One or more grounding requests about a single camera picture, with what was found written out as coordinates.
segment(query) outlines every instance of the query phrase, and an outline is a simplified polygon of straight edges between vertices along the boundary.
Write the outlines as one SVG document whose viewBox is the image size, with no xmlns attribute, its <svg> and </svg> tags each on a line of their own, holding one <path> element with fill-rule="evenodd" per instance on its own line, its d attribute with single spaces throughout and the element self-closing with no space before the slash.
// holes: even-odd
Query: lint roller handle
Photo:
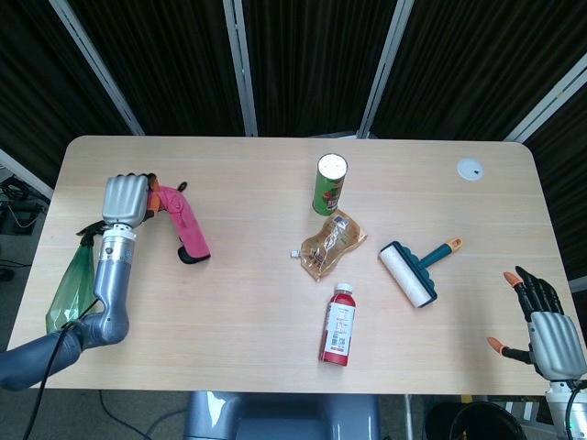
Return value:
<svg viewBox="0 0 587 440">
<path fill-rule="evenodd" d="M 430 252 L 428 255 L 423 257 L 420 260 L 420 267 L 427 268 L 428 266 L 432 266 L 434 263 L 436 263 L 437 261 L 440 261 L 441 259 L 443 259 L 447 255 L 450 255 L 451 253 L 459 250 L 461 246 L 462 246 L 462 238 L 460 238 L 459 236 L 457 236 L 455 238 L 451 238 L 449 241 L 447 241 L 443 245 L 440 245 L 439 247 L 434 249 L 432 252 Z"/>
</svg>

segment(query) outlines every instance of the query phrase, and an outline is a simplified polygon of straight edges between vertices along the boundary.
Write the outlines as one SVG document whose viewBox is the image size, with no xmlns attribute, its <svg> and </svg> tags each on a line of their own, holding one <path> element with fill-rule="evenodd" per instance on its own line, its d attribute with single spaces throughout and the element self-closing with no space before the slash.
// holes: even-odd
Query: bottle label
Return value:
<svg viewBox="0 0 587 440">
<path fill-rule="evenodd" d="M 355 308 L 332 302 L 328 306 L 327 341 L 324 351 L 348 356 Z"/>
</svg>

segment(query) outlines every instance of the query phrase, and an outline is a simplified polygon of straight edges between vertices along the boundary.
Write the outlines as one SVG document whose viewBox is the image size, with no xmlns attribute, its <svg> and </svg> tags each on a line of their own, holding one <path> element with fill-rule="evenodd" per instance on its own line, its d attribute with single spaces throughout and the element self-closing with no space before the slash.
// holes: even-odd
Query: dark fabric backdrop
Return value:
<svg viewBox="0 0 587 440">
<path fill-rule="evenodd" d="M 244 0 L 260 136 L 356 131 L 392 19 L 389 0 Z"/>
<path fill-rule="evenodd" d="M 222 0 L 70 0 L 148 135 L 242 136 Z"/>
<path fill-rule="evenodd" d="M 526 144 L 570 280 L 587 275 L 587 85 Z"/>
<path fill-rule="evenodd" d="M 416 0 L 371 132 L 503 140 L 587 51 L 587 2 Z"/>
<path fill-rule="evenodd" d="M 0 148 L 54 186 L 80 135 L 126 124 L 46 1 L 0 3 Z"/>
</svg>

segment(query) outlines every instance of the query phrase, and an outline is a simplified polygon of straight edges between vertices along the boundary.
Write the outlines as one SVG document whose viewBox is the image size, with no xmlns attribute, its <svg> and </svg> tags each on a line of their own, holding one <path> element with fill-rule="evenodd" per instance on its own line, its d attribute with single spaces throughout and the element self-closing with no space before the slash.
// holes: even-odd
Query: table surface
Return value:
<svg viewBox="0 0 587 440">
<path fill-rule="evenodd" d="M 325 217 L 311 207 L 316 161 L 349 162 L 339 207 L 369 235 L 316 283 L 290 258 Z M 474 157 L 479 181 L 457 173 Z M 153 171 L 189 182 L 212 258 L 194 266 L 165 213 L 141 225 L 128 292 L 130 331 L 87 350 L 52 388 L 361 393 L 542 394 L 534 369 L 485 338 L 527 347 L 526 324 L 502 272 L 522 265 L 558 290 L 577 324 L 532 155 L 504 142 L 316 138 L 80 137 L 68 147 L 10 341 L 44 334 L 78 246 L 100 218 L 109 176 Z M 415 309 L 378 260 L 399 240 L 420 257 L 462 236 L 435 264 L 438 300 Z M 99 249 L 96 239 L 96 253 Z M 318 361 L 336 282 L 354 285 L 349 365 Z"/>
</svg>

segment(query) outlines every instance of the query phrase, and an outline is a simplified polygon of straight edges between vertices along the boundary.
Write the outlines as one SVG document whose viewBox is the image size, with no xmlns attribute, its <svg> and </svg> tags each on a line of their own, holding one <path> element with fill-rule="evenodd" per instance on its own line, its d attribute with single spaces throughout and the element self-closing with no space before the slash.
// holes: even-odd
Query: can lid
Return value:
<svg viewBox="0 0 587 440">
<path fill-rule="evenodd" d="M 337 287 L 335 288 L 335 291 L 345 291 L 348 292 L 349 294 L 352 293 L 352 285 L 348 284 L 347 282 L 339 282 L 337 284 Z"/>
<path fill-rule="evenodd" d="M 334 153 L 325 154 L 318 161 L 318 172 L 333 181 L 345 177 L 347 167 L 345 158 Z"/>
</svg>

